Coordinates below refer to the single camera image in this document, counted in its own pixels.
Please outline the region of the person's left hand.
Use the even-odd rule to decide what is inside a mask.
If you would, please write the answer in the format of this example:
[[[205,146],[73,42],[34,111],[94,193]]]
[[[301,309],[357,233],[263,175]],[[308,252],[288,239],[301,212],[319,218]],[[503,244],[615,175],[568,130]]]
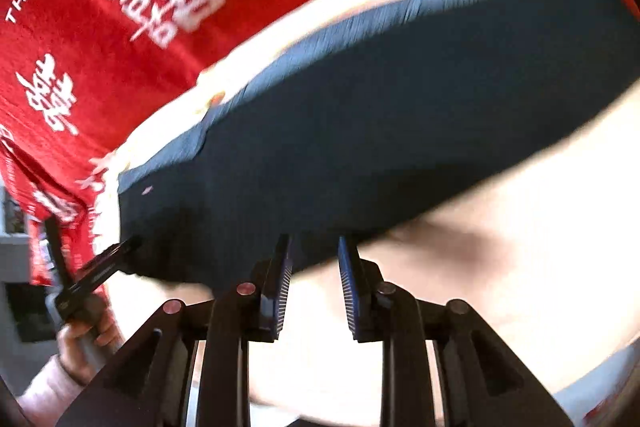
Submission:
[[[111,355],[124,341],[105,299],[92,294],[90,303],[94,311],[100,312],[95,322],[86,323],[78,317],[72,317],[60,325],[56,335],[58,359],[63,369],[83,386],[88,385],[99,372],[94,354],[98,352]]]

